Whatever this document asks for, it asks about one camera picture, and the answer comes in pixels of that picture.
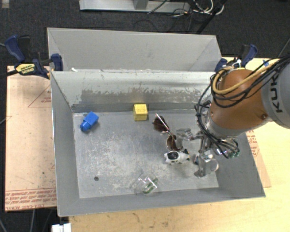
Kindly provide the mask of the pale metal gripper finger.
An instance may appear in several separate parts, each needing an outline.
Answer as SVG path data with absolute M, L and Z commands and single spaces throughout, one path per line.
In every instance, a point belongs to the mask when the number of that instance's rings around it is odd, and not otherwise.
M 192 141 L 200 138 L 199 134 L 193 134 L 190 128 L 179 129 L 176 131 L 178 140 Z
M 198 170 L 194 173 L 198 178 L 216 172 L 219 169 L 219 163 L 212 153 L 198 153 L 194 163 L 198 166 Z

